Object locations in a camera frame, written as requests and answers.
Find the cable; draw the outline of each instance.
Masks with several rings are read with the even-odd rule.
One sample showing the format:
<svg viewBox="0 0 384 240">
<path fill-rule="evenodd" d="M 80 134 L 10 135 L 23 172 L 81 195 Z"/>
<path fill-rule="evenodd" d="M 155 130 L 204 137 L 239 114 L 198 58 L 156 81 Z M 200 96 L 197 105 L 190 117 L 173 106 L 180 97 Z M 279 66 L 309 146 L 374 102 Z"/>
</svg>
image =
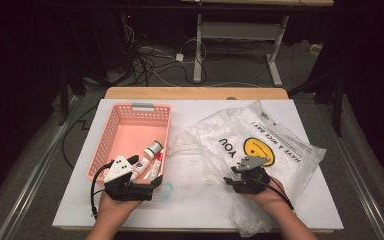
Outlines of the cable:
<svg viewBox="0 0 384 240">
<path fill-rule="evenodd" d="M 207 50 L 208 53 L 210 53 L 212 50 L 214 50 L 214 51 L 221 51 L 221 50 L 223 50 L 221 48 L 210 48 L 210 47 L 208 47 L 210 42 L 217 43 L 217 44 L 222 45 L 222 46 L 224 46 L 226 48 L 226 53 L 222 57 L 219 57 L 219 58 L 210 58 L 210 57 L 208 57 L 209 54 L 207 54 L 206 59 L 213 60 L 213 61 L 220 61 L 222 59 L 225 59 L 231 53 L 237 53 L 237 52 L 246 51 L 246 50 L 255 50 L 258 47 L 260 47 L 263 42 L 265 42 L 265 41 L 262 41 L 262 40 L 253 40 L 249 46 L 241 47 L 239 45 L 241 45 L 241 44 L 249 44 L 249 42 L 246 42 L 246 43 L 245 42 L 233 43 L 233 42 L 226 42 L 224 39 L 222 39 L 221 41 L 217 41 L 217 40 L 214 40 L 214 39 L 211 39 L 211 38 L 203 38 L 202 41 L 204 41 L 204 40 L 208 41 L 208 43 L 205 43 L 206 46 L 207 46 L 206 50 Z"/>
<path fill-rule="evenodd" d="M 155 75 L 157 75 L 165 84 L 167 84 L 167 85 L 171 85 L 171 86 L 175 86 L 175 85 L 172 85 L 172 84 L 169 84 L 169 83 L 167 83 L 166 81 L 164 81 L 158 74 L 160 74 L 160 73 L 162 73 L 162 72 L 164 72 L 164 71 L 167 71 L 168 69 L 171 69 L 171 68 L 175 68 L 175 67 L 178 67 L 178 68 L 182 68 L 183 70 L 184 70 L 184 73 L 185 73 L 185 79 L 186 79 L 186 81 L 188 81 L 188 73 L 187 73 L 187 70 L 186 70 L 186 68 L 184 68 L 184 67 L 182 67 L 182 66 L 171 66 L 171 67 L 168 67 L 168 68 L 165 68 L 165 69 L 163 69 L 163 70 L 161 70 L 161 71 L 159 71 L 159 72 L 154 72 L 153 71 L 153 73 L 155 74 Z"/>
<path fill-rule="evenodd" d="M 99 191 L 96 191 L 96 192 L 94 192 L 93 193 L 93 195 L 95 196 L 96 194 L 98 194 L 98 193 L 100 193 L 100 192 L 103 192 L 103 191 L 105 191 L 106 189 L 101 189 L 101 190 L 99 190 Z"/>
<path fill-rule="evenodd" d="M 152 51 L 151 51 L 150 53 L 147 53 L 147 54 L 145 54 L 145 55 L 150 55 L 150 54 L 153 53 L 154 51 L 157 51 L 157 52 L 160 52 L 160 53 L 164 53 L 164 56 L 158 56 L 158 55 L 151 55 L 151 56 L 153 56 L 153 57 L 166 57 L 166 58 L 171 58 L 171 59 L 175 60 L 175 58 L 172 57 L 172 56 L 170 56 L 168 53 L 166 53 L 166 52 L 164 52 L 164 51 L 162 51 L 162 50 L 156 49 L 156 48 L 154 48 L 154 47 L 152 47 L 152 48 L 151 48 L 151 47 L 140 47 L 139 50 L 140 50 L 141 48 L 152 49 Z"/>
<path fill-rule="evenodd" d="M 90 108 L 89 110 L 87 110 L 85 113 L 82 114 L 82 116 L 80 116 L 67 130 L 67 132 L 64 134 L 63 138 L 62 138 L 62 142 L 61 142 L 61 151 L 62 151 L 62 156 L 64 158 L 64 161 L 68 164 L 68 166 L 71 168 L 71 169 L 74 169 L 74 166 L 70 163 L 70 161 L 68 160 L 67 158 L 67 155 L 65 154 L 65 140 L 67 138 L 67 135 L 70 133 L 70 131 L 73 129 L 73 127 L 80 121 L 80 119 L 82 119 L 84 116 L 86 116 L 86 114 L 88 114 L 89 112 L 91 112 L 92 110 L 96 109 L 97 106 L 94 106 L 92 108 Z"/>
<path fill-rule="evenodd" d="M 130 36 L 132 37 L 130 47 L 127 49 L 127 51 L 129 51 L 133 47 L 133 42 L 135 41 L 135 32 L 133 31 L 133 29 L 131 27 L 129 27 L 127 25 L 126 25 L 126 28 L 129 30 L 126 42 L 127 43 L 129 42 Z"/>
<path fill-rule="evenodd" d="M 154 36 L 154 35 L 150 35 L 150 34 L 139 34 L 140 36 L 143 36 L 143 37 L 146 37 L 146 38 L 149 38 L 151 40 L 156 40 L 156 41 L 160 41 L 160 42 L 163 42 L 165 46 L 171 48 L 171 49 L 174 49 L 174 50 L 178 50 L 179 48 L 178 47 L 175 47 L 175 46 L 178 46 L 179 43 L 177 42 L 173 42 L 173 41 L 170 41 L 170 40 L 167 40 L 167 39 L 163 39 L 161 37 L 158 37 L 158 36 Z"/>
<path fill-rule="evenodd" d="M 96 209 L 95 207 L 95 199 L 94 199 L 94 196 L 96 193 L 100 192 L 96 192 L 95 193 L 95 184 L 96 184 L 96 179 L 98 179 L 98 176 L 99 174 L 101 174 L 102 171 L 104 171 L 105 169 L 107 168 L 111 168 L 112 164 L 113 164 L 114 160 L 111 160 L 111 162 L 105 164 L 104 166 L 102 166 L 100 169 L 98 169 L 98 171 L 95 173 L 95 176 L 93 176 L 93 180 L 92 180 L 92 186 L 90 187 L 90 205 L 92 207 L 92 215 L 93 217 L 96 219 L 98 217 L 98 210 Z"/>
<path fill-rule="evenodd" d="M 164 79 L 162 79 L 161 77 L 160 77 L 160 75 L 158 75 L 156 72 L 154 72 L 154 71 L 152 71 L 154 74 L 155 74 L 155 76 L 157 76 L 163 83 L 165 83 L 165 84 L 167 84 L 168 86 L 172 86 L 172 87 L 181 87 L 181 86 L 177 86 L 177 85 L 174 85 L 174 84 L 171 84 L 171 83 L 168 83 L 168 82 L 166 82 Z"/>
<path fill-rule="evenodd" d="M 136 64 L 136 66 L 142 67 L 142 71 L 137 71 L 136 68 L 134 71 L 135 85 L 136 86 L 138 86 L 138 85 L 142 86 L 143 82 L 145 82 L 146 87 L 149 85 L 148 80 L 149 80 L 150 75 L 148 76 L 148 74 L 151 74 L 151 72 L 149 72 L 149 69 L 152 69 L 153 66 L 148 63 L 148 60 L 150 60 L 150 59 L 145 57 L 145 60 L 144 60 L 141 58 L 140 54 L 137 54 L 135 61 L 133 62 L 133 65 Z M 145 75 L 145 80 L 139 81 L 139 79 L 142 75 Z"/>
<path fill-rule="evenodd" d="M 263 184 L 264 186 L 266 186 L 267 188 L 271 189 L 273 192 L 277 193 L 285 202 L 286 204 L 288 204 L 288 206 L 291 208 L 291 210 L 293 211 L 294 210 L 294 207 L 292 206 L 292 203 L 291 201 L 289 200 L 288 196 L 286 196 L 286 193 L 282 190 L 282 188 L 276 183 L 276 181 L 274 181 L 276 183 L 276 185 L 280 188 L 280 190 L 283 192 L 283 194 L 281 192 L 279 192 L 276 188 L 270 186 L 269 184 L 265 183 L 265 182 L 262 182 L 262 181 L 259 181 L 257 179 L 253 179 L 251 178 L 252 181 L 254 182 L 257 182 L 257 183 L 260 183 L 260 184 Z"/>
<path fill-rule="evenodd" d="M 169 63 L 165 63 L 165 64 L 163 64 L 163 65 L 154 66 L 154 68 L 164 67 L 164 66 L 167 66 L 167 65 L 170 65 L 170 64 L 173 64 L 173 63 L 179 63 L 179 62 L 178 62 L 178 61 L 172 61 L 172 62 L 169 62 Z"/>
<path fill-rule="evenodd" d="M 185 42 L 185 44 L 183 44 L 183 47 L 180 48 L 179 54 L 182 54 L 182 50 L 184 47 L 186 47 L 186 44 L 188 44 L 189 42 L 192 42 L 192 41 L 198 42 L 202 45 L 202 47 L 204 47 L 204 57 L 202 57 L 201 61 L 204 60 L 205 57 L 207 56 L 207 48 L 205 47 L 204 43 L 202 43 L 201 41 L 198 41 L 197 39 L 194 39 L 194 38 L 189 39 L 188 41 Z"/>
</svg>

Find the floor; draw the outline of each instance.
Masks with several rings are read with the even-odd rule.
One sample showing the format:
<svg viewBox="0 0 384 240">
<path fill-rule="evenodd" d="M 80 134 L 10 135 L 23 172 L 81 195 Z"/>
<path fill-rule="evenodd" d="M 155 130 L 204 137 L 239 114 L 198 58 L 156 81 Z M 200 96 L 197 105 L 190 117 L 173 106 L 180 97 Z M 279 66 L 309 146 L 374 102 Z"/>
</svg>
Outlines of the floor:
<svg viewBox="0 0 384 240">
<path fill-rule="evenodd" d="M 139 62 L 136 66 L 136 78 L 132 76 L 119 86 L 274 87 L 263 58 L 265 53 L 270 52 L 272 43 L 209 41 L 207 44 L 207 57 L 203 61 L 206 77 L 202 84 L 191 83 L 191 64 L 170 64 L 177 50 L 147 45 L 141 49 L 142 57 L 147 61 L 142 65 Z M 299 86 L 308 78 L 317 60 L 308 52 L 310 46 L 304 41 L 281 47 L 276 64 L 284 89 Z M 184 62 L 193 61 L 190 50 L 188 52 L 186 49 L 185 54 Z M 146 68 L 153 66 L 153 75 L 146 76 L 144 65 Z M 111 81 L 121 74 L 113 69 L 109 71 L 109 76 Z M 75 165 L 87 136 L 87 128 L 94 117 L 94 111 L 89 110 L 99 102 L 106 90 L 90 79 L 85 80 L 85 86 L 85 96 L 71 98 L 70 115 L 63 126 L 58 125 L 61 112 L 59 100 L 55 100 L 55 113 L 31 139 L 2 185 L 0 239 L 84 239 L 87 235 L 85 231 L 52 227 L 59 201 L 71 176 L 70 165 Z M 315 104 L 312 94 L 297 94 L 292 99 L 310 143 L 328 149 L 320 167 L 345 227 L 341 231 L 317 236 L 320 239 L 339 240 L 384 239 L 384 171 L 353 118 L 346 96 L 341 120 L 342 138 L 338 138 L 331 128 L 332 109 L 329 104 Z M 83 120 L 85 126 L 76 124 L 79 119 Z M 240 239 L 238 234 L 204 236 L 124 232 L 122 235 L 124 239 Z M 279 239 L 279 236 L 258 234 L 250 239 Z"/>
</svg>

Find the basket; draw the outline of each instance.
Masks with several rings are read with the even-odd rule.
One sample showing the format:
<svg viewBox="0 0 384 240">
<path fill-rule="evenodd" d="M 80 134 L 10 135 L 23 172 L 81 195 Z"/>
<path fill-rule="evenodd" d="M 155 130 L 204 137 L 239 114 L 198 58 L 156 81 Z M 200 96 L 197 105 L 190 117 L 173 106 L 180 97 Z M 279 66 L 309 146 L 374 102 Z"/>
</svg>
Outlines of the basket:
<svg viewBox="0 0 384 240">
<path fill-rule="evenodd" d="M 96 172 L 104 164 L 109 163 L 118 155 L 129 158 L 139 155 L 145 157 L 144 149 L 154 141 L 158 141 L 166 148 L 170 128 L 171 106 L 150 103 L 117 103 L 111 109 L 110 116 L 102 133 L 101 139 L 95 150 L 87 177 L 93 179 Z M 164 171 L 165 153 L 159 169 L 158 176 Z M 151 160 L 148 168 L 136 180 L 138 183 L 150 183 L 144 179 L 145 174 L 151 169 L 155 159 Z M 104 184 L 104 177 L 108 169 L 97 178 L 99 185 Z"/>
</svg>

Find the yellow smiley face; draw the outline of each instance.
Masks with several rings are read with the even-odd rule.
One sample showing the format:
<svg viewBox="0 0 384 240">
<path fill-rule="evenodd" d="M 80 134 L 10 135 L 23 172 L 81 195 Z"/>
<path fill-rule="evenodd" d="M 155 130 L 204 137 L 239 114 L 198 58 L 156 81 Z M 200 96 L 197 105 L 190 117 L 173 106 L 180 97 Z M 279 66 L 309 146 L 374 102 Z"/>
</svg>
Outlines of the yellow smiley face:
<svg viewBox="0 0 384 240">
<path fill-rule="evenodd" d="M 244 142 L 244 152 L 248 156 L 252 157 L 267 157 L 270 159 L 270 161 L 263 164 L 263 166 L 271 166 L 274 164 L 274 153 L 272 149 L 265 144 L 264 142 L 260 141 L 256 138 L 248 138 Z"/>
</svg>

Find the dark background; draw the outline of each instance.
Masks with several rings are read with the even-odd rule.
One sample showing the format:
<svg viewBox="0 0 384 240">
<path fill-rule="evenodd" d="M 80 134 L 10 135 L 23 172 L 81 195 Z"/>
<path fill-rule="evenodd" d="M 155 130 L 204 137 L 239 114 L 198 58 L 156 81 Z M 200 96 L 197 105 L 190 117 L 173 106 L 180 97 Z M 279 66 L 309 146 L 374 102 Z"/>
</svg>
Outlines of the dark background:
<svg viewBox="0 0 384 240">
<path fill-rule="evenodd" d="M 322 96 L 319 102 L 328 103 L 341 77 L 355 116 L 384 167 L 384 1 L 335 1 L 335 7 L 364 6 L 370 14 L 291 16 L 284 43 L 325 43 L 309 81 L 332 67 L 334 74 L 306 91 L 317 92 Z M 131 16 L 135 32 L 173 47 L 182 46 L 196 31 L 191 14 Z M 40 1 L 0 0 L 0 185 L 31 136 L 53 113 L 51 102 L 60 89 L 62 66 L 68 84 L 82 94 L 82 77 L 105 81 L 107 70 L 126 61 L 117 17 L 113 12 L 66 15 L 45 9 Z M 226 15 L 212 17 L 232 20 Z M 244 14 L 235 20 L 261 18 Z"/>
</svg>

